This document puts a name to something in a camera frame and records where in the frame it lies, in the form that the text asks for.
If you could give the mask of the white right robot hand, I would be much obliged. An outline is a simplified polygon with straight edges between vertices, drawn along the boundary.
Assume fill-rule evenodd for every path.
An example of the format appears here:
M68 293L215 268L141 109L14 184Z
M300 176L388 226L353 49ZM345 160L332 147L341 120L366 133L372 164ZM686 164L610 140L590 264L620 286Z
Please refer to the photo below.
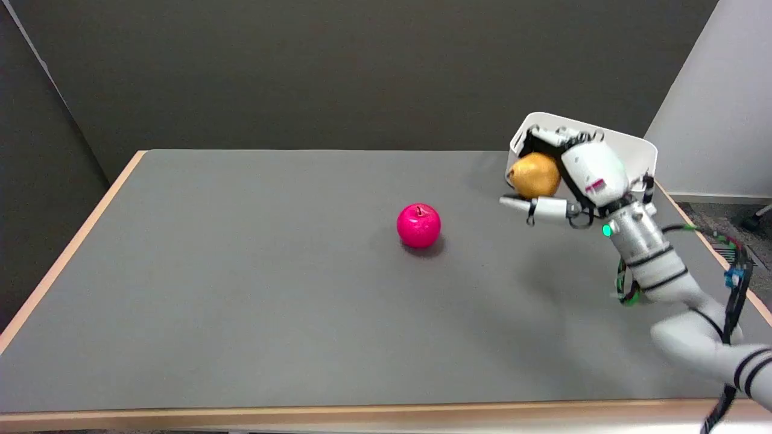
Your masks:
M656 211L653 176L629 179L603 131L549 131L533 124L518 141L517 159L507 171L515 192L499 203L525 212L527 225L565 221L582 230L635 203L649 215Z

